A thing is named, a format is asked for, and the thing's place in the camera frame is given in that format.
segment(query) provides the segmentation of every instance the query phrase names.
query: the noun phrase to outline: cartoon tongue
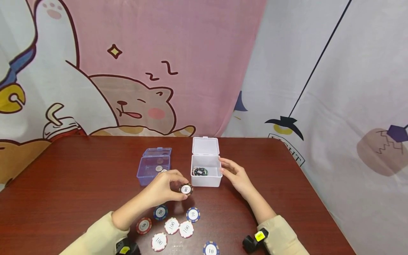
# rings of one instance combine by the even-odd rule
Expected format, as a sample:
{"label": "cartoon tongue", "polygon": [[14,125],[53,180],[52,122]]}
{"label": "cartoon tongue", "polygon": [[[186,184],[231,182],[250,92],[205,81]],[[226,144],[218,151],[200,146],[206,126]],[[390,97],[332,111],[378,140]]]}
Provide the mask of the cartoon tongue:
{"label": "cartoon tongue", "polygon": [[142,117],[142,115],[139,114],[139,113],[129,113],[129,112],[127,112],[126,114],[133,117],[133,118],[136,118],[136,119],[140,119]]}

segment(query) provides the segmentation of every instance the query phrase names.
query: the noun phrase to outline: beige sleeve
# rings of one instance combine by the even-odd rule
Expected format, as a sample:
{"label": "beige sleeve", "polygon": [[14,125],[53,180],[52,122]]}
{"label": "beige sleeve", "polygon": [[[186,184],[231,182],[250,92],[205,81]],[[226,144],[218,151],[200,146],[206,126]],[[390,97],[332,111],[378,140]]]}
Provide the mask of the beige sleeve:
{"label": "beige sleeve", "polygon": [[115,255],[116,244],[128,231],[117,229],[112,223],[112,212],[106,214],[60,255]]}
{"label": "beige sleeve", "polygon": [[258,226],[258,230],[265,228],[269,235],[264,244],[272,255],[309,255],[293,229],[282,216],[278,215]]}

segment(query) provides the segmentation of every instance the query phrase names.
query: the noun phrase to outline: wooden table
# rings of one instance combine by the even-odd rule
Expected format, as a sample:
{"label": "wooden table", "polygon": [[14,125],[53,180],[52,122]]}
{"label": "wooden table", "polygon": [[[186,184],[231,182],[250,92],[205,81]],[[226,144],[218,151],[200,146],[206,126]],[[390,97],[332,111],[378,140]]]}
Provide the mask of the wooden table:
{"label": "wooden table", "polygon": [[[270,138],[220,138],[222,157],[242,165],[273,209],[289,222],[310,254],[355,254],[285,145]],[[140,157],[149,147],[172,147],[171,165],[189,176],[192,138],[64,137],[46,149],[0,192],[0,253],[58,254],[96,220],[135,196]],[[177,233],[160,254],[202,254],[215,241],[221,255],[245,254],[242,240],[256,231],[247,203],[225,177],[219,188],[196,187],[184,203],[168,202],[168,217],[184,221],[195,206],[194,235]],[[152,210],[144,216],[153,218]],[[135,236],[143,255],[156,254],[151,238]],[[264,254],[260,249],[254,254]]]}

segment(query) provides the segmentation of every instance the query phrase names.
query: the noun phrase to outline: fabric backdrop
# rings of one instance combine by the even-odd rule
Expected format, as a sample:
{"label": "fabric backdrop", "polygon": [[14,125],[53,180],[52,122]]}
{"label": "fabric backdrop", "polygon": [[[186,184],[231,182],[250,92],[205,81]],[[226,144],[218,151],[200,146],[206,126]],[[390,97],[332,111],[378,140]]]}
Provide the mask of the fabric backdrop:
{"label": "fabric backdrop", "polygon": [[268,1],[223,136],[282,140],[357,254],[403,255],[408,3],[353,0],[307,83],[347,3]]}
{"label": "fabric backdrop", "polygon": [[265,3],[0,1],[0,190],[69,134],[221,135]]}

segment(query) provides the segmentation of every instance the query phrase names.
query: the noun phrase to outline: black line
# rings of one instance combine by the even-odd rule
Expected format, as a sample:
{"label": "black line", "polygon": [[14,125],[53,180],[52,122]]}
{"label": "black line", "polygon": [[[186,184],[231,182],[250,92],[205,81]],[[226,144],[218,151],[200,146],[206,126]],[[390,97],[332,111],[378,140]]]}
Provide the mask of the black line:
{"label": "black line", "polygon": [[178,72],[172,72],[170,69],[170,63],[167,60],[163,60],[162,63],[167,65],[167,73],[170,75],[176,75]]}
{"label": "black line", "polygon": [[346,14],[346,11],[347,11],[348,6],[350,5],[351,1],[352,1],[352,0],[349,0],[348,3],[347,3],[347,5],[346,5],[346,7],[344,8],[344,11],[343,11],[343,13],[342,13],[341,16],[340,16],[340,19],[339,19],[339,21],[337,22],[336,26],[334,27],[334,30],[333,30],[332,34],[330,35],[329,40],[327,41],[327,43],[326,43],[326,45],[325,45],[325,47],[324,47],[322,53],[320,54],[319,59],[317,60],[317,62],[316,62],[316,64],[315,64],[315,67],[313,68],[312,72],[310,73],[310,76],[309,76],[309,78],[307,79],[306,84],[305,84],[305,86],[304,86],[303,89],[302,89],[302,92],[300,93],[299,97],[297,98],[297,101],[296,101],[295,105],[293,106],[292,111],[291,111],[290,114],[289,114],[289,117],[292,115],[293,110],[295,109],[297,103],[299,102],[300,98],[302,97],[303,92],[305,91],[306,86],[307,86],[307,84],[308,84],[309,81],[310,81],[310,78],[312,77],[313,73],[315,72],[317,65],[319,64],[319,62],[320,62],[320,60],[321,60],[321,58],[322,58],[324,52],[326,51],[327,46],[329,45],[329,43],[330,43],[330,41],[331,41],[331,38],[333,37],[334,33],[335,33],[336,30],[337,30],[337,27],[339,26],[341,20],[342,20],[343,17],[344,17],[344,14]]}
{"label": "black line", "polygon": [[152,73],[145,73],[145,74],[147,74],[147,75],[149,75],[150,76],[150,80],[152,80],[152,81],[156,81],[156,80],[159,80],[160,78],[153,78],[153,74]]}

